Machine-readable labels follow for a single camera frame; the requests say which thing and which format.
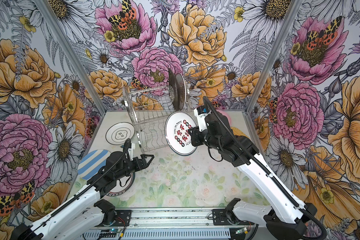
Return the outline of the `black square floral plate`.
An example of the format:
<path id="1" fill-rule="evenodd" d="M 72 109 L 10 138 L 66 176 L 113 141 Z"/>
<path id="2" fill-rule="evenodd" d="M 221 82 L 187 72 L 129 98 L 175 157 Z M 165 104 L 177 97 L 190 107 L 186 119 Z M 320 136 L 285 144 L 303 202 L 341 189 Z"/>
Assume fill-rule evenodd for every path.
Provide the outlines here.
<path id="1" fill-rule="evenodd" d="M 172 70 L 169 70 L 169 94 L 175 111 L 180 110 L 180 77 L 181 75 L 175 75 Z"/>

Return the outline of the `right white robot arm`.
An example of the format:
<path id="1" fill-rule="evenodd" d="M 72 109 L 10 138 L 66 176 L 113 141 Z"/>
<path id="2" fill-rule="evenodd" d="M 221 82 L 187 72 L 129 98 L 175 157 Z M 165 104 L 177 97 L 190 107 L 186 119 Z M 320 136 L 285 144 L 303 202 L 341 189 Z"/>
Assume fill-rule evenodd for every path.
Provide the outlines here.
<path id="1" fill-rule="evenodd" d="M 194 115 L 198 125 L 189 129 L 192 145 L 218 151 L 222 160 L 244 173 L 270 203 L 261 207 L 235 198 L 226 207 L 230 221 L 264 226 L 278 240 L 307 240 L 306 223 L 311 221 L 320 229 L 315 238 L 327 237 L 325 226 L 315 217 L 317 208 L 292 194 L 249 138 L 235 135 L 228 119 L 217 111 L 199 107 Z"/>

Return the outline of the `white plate orange sunburst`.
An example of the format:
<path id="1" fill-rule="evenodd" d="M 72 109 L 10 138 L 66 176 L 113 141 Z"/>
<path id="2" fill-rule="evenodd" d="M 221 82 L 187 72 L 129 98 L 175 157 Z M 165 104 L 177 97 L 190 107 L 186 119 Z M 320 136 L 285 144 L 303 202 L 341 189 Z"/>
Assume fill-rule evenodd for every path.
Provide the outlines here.
<path id="1" fill-rule="evenodd" d="M 180 89 L 181 89 L 180 107 L 181 110 L 186 110 L 188 108 L 189 89 L 188 89 L 188 84 L 184 79 L 183 75 L 180 75 Z"/>

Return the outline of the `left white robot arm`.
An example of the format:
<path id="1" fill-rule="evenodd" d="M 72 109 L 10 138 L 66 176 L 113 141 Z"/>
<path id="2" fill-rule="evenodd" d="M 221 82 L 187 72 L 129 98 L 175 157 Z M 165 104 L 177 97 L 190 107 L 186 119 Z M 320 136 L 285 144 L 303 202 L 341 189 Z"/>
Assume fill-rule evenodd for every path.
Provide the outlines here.
<path id="1" fill-rule="evenodd" d="M 115 207 L 104 199 L 118 180 L 148 168 L 154 155 L 130 158 L 127 151 L 113 152 L 106 164 L 87 184 L 55 210 L 30 225 L 17 226 L 12 240 L 67 239 L 68 234 L 81 234 L 98 225 L 112 225 L 117 220 Z"/>

